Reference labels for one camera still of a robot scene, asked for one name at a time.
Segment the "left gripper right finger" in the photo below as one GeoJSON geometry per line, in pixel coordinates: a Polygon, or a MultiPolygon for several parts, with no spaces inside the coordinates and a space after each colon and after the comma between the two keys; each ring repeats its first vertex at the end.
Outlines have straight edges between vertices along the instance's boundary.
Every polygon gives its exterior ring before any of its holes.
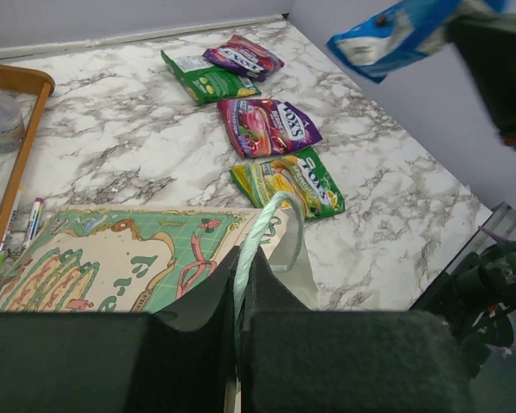
{"type": "Polygon", "coordinates": [[[424,311],[312,311],[254,254],[240,335],[244,412],[470,412],[458,346],[424,311]]]}

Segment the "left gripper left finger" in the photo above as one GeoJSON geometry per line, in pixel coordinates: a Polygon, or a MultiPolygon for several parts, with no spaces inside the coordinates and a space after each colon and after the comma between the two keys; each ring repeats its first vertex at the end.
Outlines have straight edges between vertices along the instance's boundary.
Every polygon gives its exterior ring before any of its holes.
{"type": "Polygon", "coordinates": [[[0,312],[0,412],[231,412],[233,248],[156,313],[0,312]]]}

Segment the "purple pink candy bag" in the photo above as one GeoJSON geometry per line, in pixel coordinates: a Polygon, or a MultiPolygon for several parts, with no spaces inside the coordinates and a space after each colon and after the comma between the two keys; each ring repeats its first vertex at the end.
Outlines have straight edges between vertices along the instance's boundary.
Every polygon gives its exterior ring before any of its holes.
{"type": "Polygon", "coordinates": [[[285,65],[274,53],[237,34],[220,46],[207,48],[203,57],[230,73],[259,83],[285,65]]]}

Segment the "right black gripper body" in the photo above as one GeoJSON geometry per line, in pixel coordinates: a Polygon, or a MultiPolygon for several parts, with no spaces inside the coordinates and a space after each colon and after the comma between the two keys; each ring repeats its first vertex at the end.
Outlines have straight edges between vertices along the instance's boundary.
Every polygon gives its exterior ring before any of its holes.
{"type": "Polygon", "coordinates": [[[501,143],[516,151],[516,14],[461,17],[449,24],[501,143]]]}

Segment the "purple berries candy bag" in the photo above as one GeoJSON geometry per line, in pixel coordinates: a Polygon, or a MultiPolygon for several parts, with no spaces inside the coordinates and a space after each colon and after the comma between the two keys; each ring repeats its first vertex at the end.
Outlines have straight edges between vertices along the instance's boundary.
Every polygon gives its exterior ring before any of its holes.
{"type": "Polygon", "coordinates": [[[323,140],[311,118],[274,99],[230,99],[217,103],[231,145],[241,158],[285,155],[323,140]]]}

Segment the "green printed paper bag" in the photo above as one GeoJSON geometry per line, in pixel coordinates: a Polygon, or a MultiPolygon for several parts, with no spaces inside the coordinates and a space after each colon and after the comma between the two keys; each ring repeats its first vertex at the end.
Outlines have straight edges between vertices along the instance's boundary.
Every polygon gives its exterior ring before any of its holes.
{"type": "Polygon", "coordinates": [[[0,311],[156,312],[240,245],[254,208],[68,206],[0,282],[0,311]]]}

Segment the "blue white snack packet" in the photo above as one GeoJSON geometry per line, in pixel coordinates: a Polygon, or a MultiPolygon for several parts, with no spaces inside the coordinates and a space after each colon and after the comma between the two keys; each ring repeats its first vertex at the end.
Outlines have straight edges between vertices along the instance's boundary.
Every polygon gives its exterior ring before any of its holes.
{"type": "Polygon", "coordinates": [[[344,33],[328,49],[347,68],[374,83],[391,72],[423,60],[448,42],[446,27],[460,17],[488,19],[505,11],[502,0],[406,0],[344,33]]]}

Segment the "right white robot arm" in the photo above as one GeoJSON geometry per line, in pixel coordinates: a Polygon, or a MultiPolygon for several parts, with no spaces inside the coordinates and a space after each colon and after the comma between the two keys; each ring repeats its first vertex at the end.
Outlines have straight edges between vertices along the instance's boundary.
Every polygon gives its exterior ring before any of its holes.
{"type": "MultiPolygon", "coordinates": [[[[474,79],[501,142],[516,151],[516,14],[485,21],[460,18],[449,26],[450,40],[474,79]]],[[[470,252],[442,272],[413,309],[441,319],[456,340],[471,377],[489,356],[516,354],[510,314],[516,311],[516,240],[492,231],[494,244],[470,252]]]]}

